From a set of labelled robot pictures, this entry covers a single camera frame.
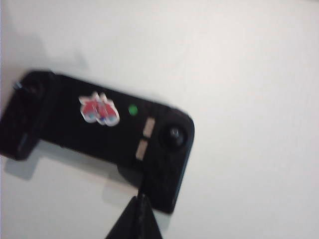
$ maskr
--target black object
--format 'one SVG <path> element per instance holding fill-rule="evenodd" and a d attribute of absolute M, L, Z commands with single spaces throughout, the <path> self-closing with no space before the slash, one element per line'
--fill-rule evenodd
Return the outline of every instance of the black object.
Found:
<path fill-rule="evenodd" d="M 194 138 L 189 116 L 52 72 L 30 72 L 14 88 L 0 121 L 1 154 L 26 159 L 44 139 L 114 162 L 141 172 L 141 193 L 173 212 Z"/>
<path fill-rule="evenodd" d="M 106 239 L 162 239 L 147 196 L 132 197 Z"/>

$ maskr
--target sticker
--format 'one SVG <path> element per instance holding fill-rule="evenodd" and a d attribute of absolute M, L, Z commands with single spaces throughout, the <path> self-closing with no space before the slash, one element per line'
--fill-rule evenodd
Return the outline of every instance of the sticker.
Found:
<path fill-rule="evenodd" d="M 94 92 L 92 96 L 80 96 L 81 114 L 88 123 L 98 122 L 101 125 L 115 126 L 120 121 L 118 110 L 112 100 L 104 93 Z"/>

